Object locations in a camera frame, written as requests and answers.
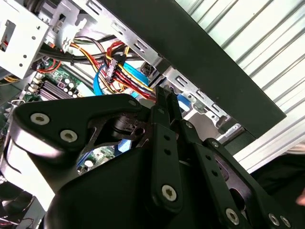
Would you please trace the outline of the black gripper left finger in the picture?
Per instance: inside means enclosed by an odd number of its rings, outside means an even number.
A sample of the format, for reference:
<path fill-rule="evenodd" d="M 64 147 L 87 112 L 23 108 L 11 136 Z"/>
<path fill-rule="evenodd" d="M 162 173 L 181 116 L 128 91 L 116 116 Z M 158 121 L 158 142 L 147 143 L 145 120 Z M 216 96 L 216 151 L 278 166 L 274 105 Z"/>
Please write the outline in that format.
<path fill-rule="evenodd" d="M 69 182 L 132 150 L 150 157 L 151 204 L 178 214 L 182 182 L 166 90 L 151 108 L 127 94 L 26 103 L 12 114 L 6 178 L 46 211 Z"/>

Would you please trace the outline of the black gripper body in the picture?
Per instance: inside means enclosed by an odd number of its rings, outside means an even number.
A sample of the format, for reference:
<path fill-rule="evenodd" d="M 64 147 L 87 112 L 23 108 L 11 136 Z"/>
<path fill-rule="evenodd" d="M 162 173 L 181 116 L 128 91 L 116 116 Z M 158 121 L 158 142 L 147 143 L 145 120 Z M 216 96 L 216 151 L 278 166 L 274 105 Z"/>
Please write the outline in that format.
<path fill-rule="evenodd" d="M 151 204 L 150 157 L 132 150 L 66 184 L 44 218 L 47 229 L 202 229 L 184 199 L 190 166 L 180 164 L 183 207 L 167 213 Z"/>

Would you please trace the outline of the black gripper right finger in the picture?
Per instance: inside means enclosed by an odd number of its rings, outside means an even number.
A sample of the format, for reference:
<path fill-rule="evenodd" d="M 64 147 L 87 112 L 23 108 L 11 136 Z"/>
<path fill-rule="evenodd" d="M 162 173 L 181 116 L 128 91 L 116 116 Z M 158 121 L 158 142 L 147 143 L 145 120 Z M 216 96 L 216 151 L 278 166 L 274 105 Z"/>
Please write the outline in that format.
<path fill-rule="evenodd" d="M 178 151 L 190 161 L 184 199 L 192 202 L 195 222 L 203 229 L 295 229 L 287 209 L 215 139 L 201 140 L 182 119 L 176 94 L 166 91 L 171 126 L 178 132 Z"/>

